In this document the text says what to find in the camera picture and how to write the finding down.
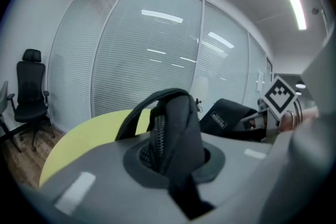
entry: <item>chair headrest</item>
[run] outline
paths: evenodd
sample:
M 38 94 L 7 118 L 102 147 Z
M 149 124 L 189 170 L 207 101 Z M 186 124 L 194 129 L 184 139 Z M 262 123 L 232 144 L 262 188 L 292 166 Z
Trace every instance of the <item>chair headrest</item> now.
M 27 49 L 23 54 L 22 61 L 41 62 L 41 52 L 39 50 Z

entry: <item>black bag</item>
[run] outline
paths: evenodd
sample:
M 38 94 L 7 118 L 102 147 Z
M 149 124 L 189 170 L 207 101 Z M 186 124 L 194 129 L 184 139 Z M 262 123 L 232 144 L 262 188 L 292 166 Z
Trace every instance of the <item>black bag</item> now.
M 257 113 L 256 110 L 236 102 L 219 99 L 200 120 L 202 133 L 246 141 L 261 141 L 266 130 L 235 131 L 235 127 L 243 118 Z

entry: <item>bag label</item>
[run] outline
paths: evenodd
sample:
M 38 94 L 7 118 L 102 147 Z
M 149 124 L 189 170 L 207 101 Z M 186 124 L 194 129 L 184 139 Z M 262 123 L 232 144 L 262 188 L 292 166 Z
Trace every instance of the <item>bag label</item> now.
M 214 111 L 210 115 L 213 120 L 219 125 L 220 128 L 224 129 L 227 126 L 227 123 Z

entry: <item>cable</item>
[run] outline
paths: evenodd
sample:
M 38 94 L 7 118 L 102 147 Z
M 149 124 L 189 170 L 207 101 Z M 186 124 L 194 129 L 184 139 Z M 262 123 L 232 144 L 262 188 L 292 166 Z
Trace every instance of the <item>cable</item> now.
M 300 112 L 301 112 L 301 122 L 303 121 L 303 114 L 302 114 L 302 108 L 301 108 L 301 104 L 300 104 L 300 101 L 299 100 L 296 100 L 298 101 L 298 104 L 299 104 L 299 107 L 300 107 Z
M 296 119 L 297 119 L 297 126 L 300 124 L 300 115 L 299 115 L 299 109 L 296 103 L 294 102 L 294 108 L 295 108 L 295 113 L 296 113 Z
M 201 100 L 199 100 L 198 98 L 196 98 L 196 101 L 195 101 L 195 103 L 196 103 L 196 106 L 197 106 L 197 112 L 203 112 L 203 108 L 200 106 L 200 105 L 198 105 L 198 104 L 200 104 L 202 101 Z
M 295 127 L 295 118 L 294 118 L 294 114 L 293 112 L 289 111 L 291 117 L 292 117 L 292 130 L 294 130 L 294 127 Z

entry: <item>wooden floor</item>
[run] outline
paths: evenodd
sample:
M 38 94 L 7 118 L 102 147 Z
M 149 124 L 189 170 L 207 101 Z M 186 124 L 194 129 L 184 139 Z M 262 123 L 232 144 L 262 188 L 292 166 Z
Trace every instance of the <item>wooden floor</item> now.
M 50 151 L 62 138 L 62 134 L 53 127 L 49 127 L 47 124 L 43 127 L 53 132 L 56 137 L 51 138 L 51 133 L 38 131 L 35 140 L 36 152 L 31 149 L 32 131 L 22 133 L 22 142 L 19 140 L 18 134 L 14 136 L 14 141 L 22 153 L 16 150 L 10 140 L 2 144 L 2 151 L 13 178 L 18 183 L 35 189 L 38 188 L 42 168 Z

